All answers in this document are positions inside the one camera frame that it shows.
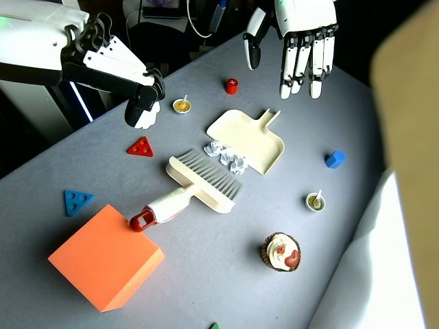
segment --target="white robotic arm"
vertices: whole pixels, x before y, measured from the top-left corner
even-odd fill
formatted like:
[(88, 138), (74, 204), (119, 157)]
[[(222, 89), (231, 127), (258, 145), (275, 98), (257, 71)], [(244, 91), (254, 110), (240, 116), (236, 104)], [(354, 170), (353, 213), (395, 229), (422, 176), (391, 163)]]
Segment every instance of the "white robotic arm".
[(126, 122), (148, 128), (165, 96), (160, 72), (116, 36), (111, 19), (55, 3), (0, 0), (0, 79), (56, 86), (77, 82), (130, 98)]
[(333, 0), (274, 0), (273, 6), (264, 9), (255, 10), (244, 34), (249, 69), (258, 67), (259, 43), (268, 27), (275, 25), (279, 38), (284, 39), (281, 98), (299, 92), (307, 63), (310, 95), (319, 98), (322, 81), (333, 66), (334, 32), (338, 29)]

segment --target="dustpan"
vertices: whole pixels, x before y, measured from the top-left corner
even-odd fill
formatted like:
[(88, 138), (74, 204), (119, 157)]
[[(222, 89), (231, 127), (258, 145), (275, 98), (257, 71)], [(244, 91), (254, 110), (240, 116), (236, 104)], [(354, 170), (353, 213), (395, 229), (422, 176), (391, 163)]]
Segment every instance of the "dustpan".
[(254, 120), (239, 110), (229, 110), (206, 131), (213, 139), (232, 147), (237, 156), (245, 157), (248, 165), (265, 175), (281, 157), (285, 144), (268, 130), (268, 125), (281, 113), (266, 110)]

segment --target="light strip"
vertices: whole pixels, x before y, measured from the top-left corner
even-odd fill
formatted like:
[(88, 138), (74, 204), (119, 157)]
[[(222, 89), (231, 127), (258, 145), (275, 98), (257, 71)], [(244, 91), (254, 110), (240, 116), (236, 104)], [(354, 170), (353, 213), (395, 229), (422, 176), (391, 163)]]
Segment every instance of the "light strip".
[(84, 112), (87, 115), (88, 119), (90, 120), (90, 122), (93, 122), (93, 118), (91, 117), (90, 112), (88, 111), (88, 108), (86, 107), (84, 101), (82, 100), (80, 92), (77, 90), (75, 84), (72, 81), (70, 81), (70, 85), (71, 85), (71, 88), (73, 89), (73, 91), (75, 92), (76, 97), (80, 101), (82, 109), (84, 110)]

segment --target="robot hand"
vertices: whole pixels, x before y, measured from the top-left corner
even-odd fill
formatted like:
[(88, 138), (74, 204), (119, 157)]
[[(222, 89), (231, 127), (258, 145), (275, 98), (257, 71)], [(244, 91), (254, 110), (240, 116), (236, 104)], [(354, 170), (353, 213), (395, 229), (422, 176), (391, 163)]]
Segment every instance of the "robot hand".
[(312, 98), (319, 98), (322, 81), (332, 71), (334, 32), (338, 29), (333, 0), (274, 0), (272, 9), (257, 8), (244, 34), (250, 70), (259, 65), (259, 43), (270, 25), (276, 25), (279, 37), (284, 38), (281, 98), (299, 92), (308, 62), (309, 92)]

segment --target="small cup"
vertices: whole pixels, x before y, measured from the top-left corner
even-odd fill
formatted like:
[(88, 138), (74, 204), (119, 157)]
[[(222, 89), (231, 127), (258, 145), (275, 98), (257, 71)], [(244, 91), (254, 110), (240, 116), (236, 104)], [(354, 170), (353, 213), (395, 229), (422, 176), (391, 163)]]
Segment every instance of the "small cup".
[(313, 203), (314, 203), (314, 200), (316, 199), (317, 195), (318, 195), (318, 193), (314, 193), (314, 192), (308, 194), (307, 200), (305, 201), (305, 204), (307, 205), (308, 209), (315, 211), (315, 212), (320, 212), (320, 211), (324, 210), (324, 207), (326, 206), (326, 202), (324, 201), (323, 196), (320, 195), (320, 198), (319, 198), (320, 199), (320, 208), (314, 208)]
[(172, 103), (172, 108), (173, 108), (174, 111), (176, 111), (178, 114), (186, 114), (186, 113), (188, 113), (188, 112), (191, 110), (191, 108), (192, 108), (192, 104), (191, 104), (191, 102), (188, 101), (187, 99), (186, 99), (186, 105), (189, 106), (189, 107), (187, 107), (187, 108), (184, 109), (184, 110), (181, 110), (180, 108), (177, 108), (176, 105), (177, 105), (179, 102), (183, 102), (183, 101), (184, 101), (184, 99), (183, 99), (183, 98), (180, 98), (180, 99), (176, 99), (176, 100)]

